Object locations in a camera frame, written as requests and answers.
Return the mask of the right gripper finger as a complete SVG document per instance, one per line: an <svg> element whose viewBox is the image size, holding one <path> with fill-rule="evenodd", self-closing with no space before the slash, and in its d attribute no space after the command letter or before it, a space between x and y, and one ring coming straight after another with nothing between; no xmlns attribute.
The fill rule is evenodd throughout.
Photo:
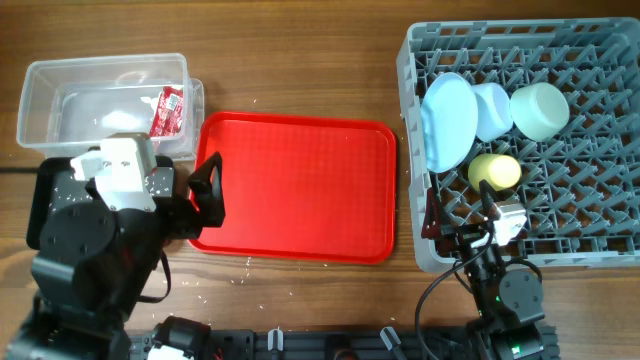
<svg viewBox="0 0 640 360"><path fill-rule="evenodd" d="M479 182L479 191L483 215L488 221L493 221L495 219L493 206L495 202L499 200L498 194L487 180L481 180Z"/></svg>
<svg viewBox="0 0 640 360"><path fill-rule="evenodd" d="M426 192L425 215L421 237L423 239L440 239L449 234L449 218L434 189Z"/></svg>

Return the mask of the yellow plastic cup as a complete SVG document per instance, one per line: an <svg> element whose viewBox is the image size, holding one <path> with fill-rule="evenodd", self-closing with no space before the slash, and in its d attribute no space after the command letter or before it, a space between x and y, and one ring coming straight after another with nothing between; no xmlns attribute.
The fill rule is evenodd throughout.
<svg viewBox="0 0 640 360"><path fill-rule="evenodd" d="M520 163L513 157L502 154L481 154L468 167L468 180L479 191L480 182L486 180L496 191L514 187L522 175Z"/></svg>

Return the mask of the light blue bowl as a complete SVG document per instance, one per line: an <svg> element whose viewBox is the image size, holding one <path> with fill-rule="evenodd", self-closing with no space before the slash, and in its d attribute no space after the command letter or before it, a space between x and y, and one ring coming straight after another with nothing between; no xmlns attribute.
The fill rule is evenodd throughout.
<svg viewBox="0 0 640 360"><path fill-rule="evenodd" d="M497 83L473 85L478 104L476 136L483 142L491 142L506 134L513 127L510 98Z"/></svg>

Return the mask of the red snack wrapper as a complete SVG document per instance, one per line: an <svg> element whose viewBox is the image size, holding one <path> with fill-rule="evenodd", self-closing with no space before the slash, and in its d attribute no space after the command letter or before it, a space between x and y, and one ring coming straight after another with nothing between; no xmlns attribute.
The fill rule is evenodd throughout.
<svg viewBox="0 0 640 360"><path fill-rule="evenodd" d="M151 137L177 135L182 126L183 107L183 91L171 86L165 86L158 98L149 135Z"/></svg>

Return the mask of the light blue plate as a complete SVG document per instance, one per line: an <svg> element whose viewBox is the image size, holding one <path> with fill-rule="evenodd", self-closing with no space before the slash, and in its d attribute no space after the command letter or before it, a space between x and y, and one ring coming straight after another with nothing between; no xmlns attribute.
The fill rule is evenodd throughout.
<svg viewBox="0 0 640 360"><path fill-rule="evenodd" d="M444 73L427 89L421 116L426 167L443 173L457 167L474 143L478 104L471 85L456 73Z"/></svg>

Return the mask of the mint green bowl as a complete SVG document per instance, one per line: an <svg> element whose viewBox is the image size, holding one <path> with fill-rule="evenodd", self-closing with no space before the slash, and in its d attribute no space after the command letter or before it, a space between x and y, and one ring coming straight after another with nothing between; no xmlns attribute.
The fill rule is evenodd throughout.
<svg viewBox="0 0 640 360"><path fill-rule="evenodd" d="M545 141L559 133L570 117L563 93L549 83L536 83L516 90L510 111L519 131L533 141Z"/></svg>

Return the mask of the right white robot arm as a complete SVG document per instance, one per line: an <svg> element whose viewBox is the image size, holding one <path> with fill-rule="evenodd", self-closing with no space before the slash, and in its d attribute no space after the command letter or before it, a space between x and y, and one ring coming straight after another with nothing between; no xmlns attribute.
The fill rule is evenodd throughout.
<svg viewBox="0 0 640 360"><path fill-rule="evenodd" d="M515 200L503 200L491 185L480 182L485 219L477 224L453 226L448 223L435 191L426 195L424 239L450 245L460 261L439 275L420 296L414 327L425 359L435 359L421 328L421 312L429 295L447 278L462 270L474 297L479 318L466 326L467 349L478 359L529 359L545 350L537 323L544 319L543 276L535 264L522 258L505 261L500 248L518 235L527 216Z"/></svg>

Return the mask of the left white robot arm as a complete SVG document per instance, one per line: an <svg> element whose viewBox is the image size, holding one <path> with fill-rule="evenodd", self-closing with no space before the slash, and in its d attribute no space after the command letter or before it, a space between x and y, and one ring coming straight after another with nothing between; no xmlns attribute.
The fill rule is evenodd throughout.
<svg viewBox="0 0 640 360"><path fill-rule="evenodd" d="M74 158L37 170L26 242L36 250L32 309L8 359L126 359L124 324L150 273L168 264L164 246L195 239L225 218L223 161L211 155L187 179L191 198L154 196L146 179L173 162L145 133L119 133Z"/></svg>

